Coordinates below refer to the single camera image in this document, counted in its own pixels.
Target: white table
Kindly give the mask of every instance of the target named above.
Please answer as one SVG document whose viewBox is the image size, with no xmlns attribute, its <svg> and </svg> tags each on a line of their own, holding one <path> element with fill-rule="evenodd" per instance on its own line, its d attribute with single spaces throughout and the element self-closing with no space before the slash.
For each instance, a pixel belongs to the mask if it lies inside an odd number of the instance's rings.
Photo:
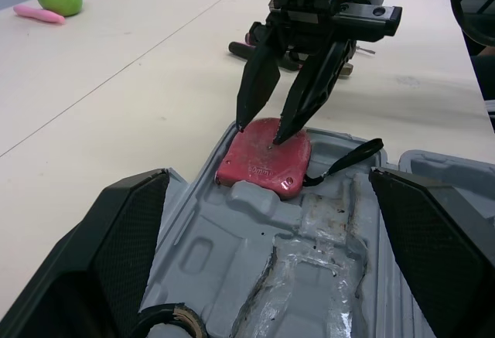
<svg viewBox="0 0 495 338">
<path fill-rule="evenodd" d="M 268 1 L 86 0 L 60 27 L 0 12 L 0 316 L 105 186 L 167 166 L 194 179 L 235 118 L 243 63 L 227 45 Z M 309 126 L 381 137 L 390 162 L 409 149 L 495 162 L 449 0 L 386 4 L 404 7 L 397 35 L 363 44 L 376 56 L 354 57 Z"/>
</svg>

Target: gray plastic tray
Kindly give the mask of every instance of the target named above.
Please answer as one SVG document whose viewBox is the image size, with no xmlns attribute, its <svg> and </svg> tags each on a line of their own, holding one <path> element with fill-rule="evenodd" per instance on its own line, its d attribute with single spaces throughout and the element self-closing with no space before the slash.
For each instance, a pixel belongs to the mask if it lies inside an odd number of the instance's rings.
<svg viewBox="0 0 495 338">
<path fill-rule="evenodd" d="M 307 132 L 310 176 L 363 141 Z M 395 264 L 367 179 L 371 166 L 390 166 L 385 152 L 282 202 L 251 183 L 214 182 L 234 135 L 232 125 L 190 186 L 172 172 L 142 308 L 184 302 L 213 338 L 433 337 Z M 494 167 L 433 155 L 408 152 L 401 170 L 458 183 L 487 213 L 495 189 L 475 175 L 485 172 L 494 184 Z M 188 337 L 175 326 L 149 336 Z"/>
</svg>

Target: black lanyard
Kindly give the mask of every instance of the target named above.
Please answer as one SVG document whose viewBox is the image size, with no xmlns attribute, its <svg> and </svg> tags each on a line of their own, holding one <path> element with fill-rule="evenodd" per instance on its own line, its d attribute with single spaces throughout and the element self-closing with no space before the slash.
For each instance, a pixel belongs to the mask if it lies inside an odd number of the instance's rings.
<svg viewBox="0 0 495 338">
<path fill-rule="evenodd" d="M 308 175 L 304 175 L 304 180 L 302 181 L 302 185 L 304 187 L 313 187 L 319 185 L 325 177 L 331 176 L 342 169 L 349 168 L 357 164 L 358 162 L 362 162 L 377 152 L 379 152 L 384 147 L 384 143 L 381 141 L 381 138 L 375 138 L 371 141 L 365 142 L 362 145 L 357 146 L 353 151 L 349 152 L 343 158 L 340 158 L 336 162 L 330 166 L 326 172 L 324 172 L 321 176 L 316 178 L 311 178 Z"/>
</svg>

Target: red case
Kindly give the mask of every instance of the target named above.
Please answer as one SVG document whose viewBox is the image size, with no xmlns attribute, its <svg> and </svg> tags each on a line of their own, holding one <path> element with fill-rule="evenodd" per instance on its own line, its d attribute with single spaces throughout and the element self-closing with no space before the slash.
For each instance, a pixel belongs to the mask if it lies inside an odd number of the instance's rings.
<svg viewBox="0 0 495 338">
<path fill-rule="evenodd" d="M 299 194 L 311 156 L 311 141 L 305 131 L 300 131 L 283 144 L 273 145 L 278 123 L 277 118 L 258 119 L 236 134 L 217 170 L 221 185 L 232 186 L 244 180 L 272 189 L 282 199 Z"/>
</svg>

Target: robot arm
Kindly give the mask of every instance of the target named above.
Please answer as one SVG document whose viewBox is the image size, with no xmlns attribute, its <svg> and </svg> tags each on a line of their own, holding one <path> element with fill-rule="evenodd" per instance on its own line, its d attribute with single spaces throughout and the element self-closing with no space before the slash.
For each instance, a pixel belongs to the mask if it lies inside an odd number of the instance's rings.
<svg viewBox="0 0 495 338">
<path fill-rule="evenodd" d="M 249 42 L 256 50 L 245 65 L 237 95 L 237 129 L 243 131 L 264 107 L 286 53 L 303 64 L 292 85 L 274 143 L 292 137 L 328 99 L 356 41 L 375 42 L 393 36 L 401 8 L 383 0 L 271 0 L 263 25 L 255 22 Z"/>
</svg>

